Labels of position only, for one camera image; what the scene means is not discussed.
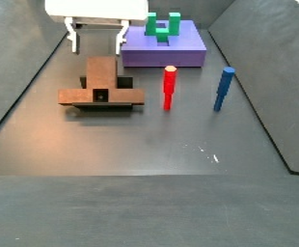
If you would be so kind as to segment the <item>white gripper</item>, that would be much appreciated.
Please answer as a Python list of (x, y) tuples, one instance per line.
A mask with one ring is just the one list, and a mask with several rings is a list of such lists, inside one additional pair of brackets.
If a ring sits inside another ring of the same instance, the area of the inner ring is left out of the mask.
[(120, 55), (129, 21), (143, 24), (148, 15), (148, 0), (45, 0), (44, 7), (47, 14), (56, 22), (64, 20), (73, 53), (79, 52), (75, 21), (79, 23), (119, 23), (121, 21), (115, 47), (116, 55)]

